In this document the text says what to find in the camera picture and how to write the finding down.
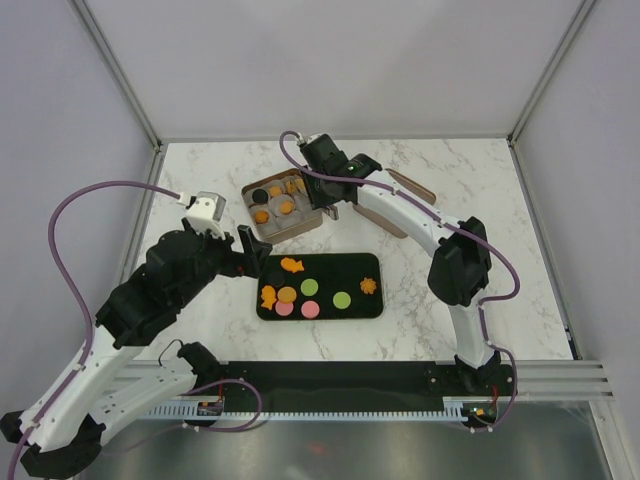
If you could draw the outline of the gold cookie tin box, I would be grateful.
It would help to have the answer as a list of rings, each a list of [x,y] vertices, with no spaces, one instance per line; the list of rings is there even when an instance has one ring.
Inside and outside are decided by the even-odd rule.
[[[260,179],[241,189],[242,199],[256,227],[257,234],[268,243],[279,244],[291,240],[317,229],[323,224],[323,214],[320,210],[312,208],[307,192],[306,195],[303,195],[301,193],[290,194],[287,191],[287,182],[296,178],[303,180],[301,173],[292,168]],[[269,189],[274,186],[280,187],[283,193],[272,197]],[[251,194],[257,188],[262,188],[269,193],[270,199],[267,204],[255,205],[252,203]],[[295,203],[295,210],[289,215],[282,215],[279,206],[287,200]],[[258,210],[269,212],[270,220],[268,223],[262,225],[255,223],[254,213]]]

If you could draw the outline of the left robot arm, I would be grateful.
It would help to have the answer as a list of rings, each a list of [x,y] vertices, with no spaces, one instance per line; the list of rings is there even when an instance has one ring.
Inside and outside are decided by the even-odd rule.
[[[233,237],[190,226],[164,234],[145,262],[116,287],[76,357],[41,400],[6,413],[1,432],[14,444],[7,476],[22,466],[35,478],[68,479],[91,465],[110,440],[141,414],[174,396],[208,394],[223,384],[222,367],[201,343],[182,345],[148,376],[106,394],[119,371],[173,325],[218,276],[257,278],[272,251],[250,227]]]

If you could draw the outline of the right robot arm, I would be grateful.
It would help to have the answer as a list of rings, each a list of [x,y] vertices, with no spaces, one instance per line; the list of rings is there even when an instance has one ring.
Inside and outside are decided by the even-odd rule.
[[[326,134],[296,141],[307,165],[300,169],[315,209],[339,202],[359,205],[417,242],[431,258],[430,291],[448,306],[456,336],[457,382],[469,394],[491,386],[493,349],[484,338],[477,302],[489,281],[491,260],[484,224],[443,214],[365,154],[353,158]]]

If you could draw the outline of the round tan biscuit top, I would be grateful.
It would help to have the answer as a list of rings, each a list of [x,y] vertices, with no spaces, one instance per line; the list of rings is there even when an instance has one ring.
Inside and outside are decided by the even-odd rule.
[[[295,203],[292,201],[284,201],[279,206],[279,211],[282,215],[289,215],[295,210]]]

